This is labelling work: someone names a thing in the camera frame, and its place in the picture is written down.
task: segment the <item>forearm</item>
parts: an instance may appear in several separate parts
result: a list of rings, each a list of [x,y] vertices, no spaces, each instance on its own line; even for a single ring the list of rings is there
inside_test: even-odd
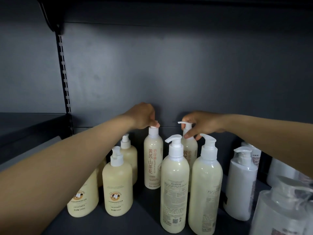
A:
[[[130,130],[131,124],[127,116],[116,117],[3,171],[0,228],[10,233],[23,229],[27,234],[27,227],[34,234],[35,227],[41,233]]]
[[[225,130],[313,178],[313,124],[225,115]]]

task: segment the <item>person's right arm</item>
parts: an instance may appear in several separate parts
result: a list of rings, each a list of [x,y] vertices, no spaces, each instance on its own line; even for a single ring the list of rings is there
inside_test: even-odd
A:
[[[182,121],[196,124],[185,138],[197,135],[198,140],[200,133],[228,131],[313,178],[313,124],[203,111],[192,112]]]

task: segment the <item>hand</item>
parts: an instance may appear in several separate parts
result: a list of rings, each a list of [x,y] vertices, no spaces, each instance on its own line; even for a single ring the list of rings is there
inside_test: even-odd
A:
[[[185,115],[182,118],[182,121],[195,123],[196,125],[184,135],[184,138],[190,138],[197,134],[196,140],[199,140],[202,137],[200,136],[201,133],[210,134],[213,132],[224,132],[225,116],[226,115],[224,114],[209,113],[204,111],[194,111]]]
[[[160,124],[155,120],[155,111],[151,104],[141,102],[126,111],[126,115],[132,119],[132,129],[144,129],[148,126],[159,127]]]

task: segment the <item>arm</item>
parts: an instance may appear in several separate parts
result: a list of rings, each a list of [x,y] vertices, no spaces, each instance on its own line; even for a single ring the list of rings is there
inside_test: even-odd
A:
[[[0,173],[0,234],[40,234],[116,142],[131,129],[160,125],[141,103]]]
[[[182,121],[196,123],[185,138],[200,133],[229,131],[313,178],[313,124],[202,111],[188,114]]]

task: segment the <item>person's left hand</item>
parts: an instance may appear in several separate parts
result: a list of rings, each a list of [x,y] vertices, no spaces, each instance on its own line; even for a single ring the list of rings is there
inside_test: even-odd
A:
[[[155,111],[151,104],[141,102],[133,106],[123,115],[128,116],[133,121],[133,129],[144,129],[148,126],[159,127],[160,124],[155,120]]]

